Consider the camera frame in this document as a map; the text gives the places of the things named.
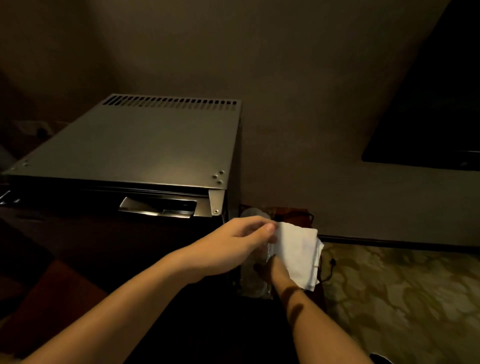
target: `white cloth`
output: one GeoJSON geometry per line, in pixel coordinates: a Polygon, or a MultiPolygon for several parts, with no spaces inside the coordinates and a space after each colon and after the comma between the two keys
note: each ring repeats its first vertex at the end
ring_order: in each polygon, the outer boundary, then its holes
{"type": "Polygon", "coordinates": [[[319,283],[317,271],[324,245],[317,232],[287,222],[279,222],[276,230],[278,240],[273,253],[282,259],[290,278],[304,290],[313,291],[319,283]]]}

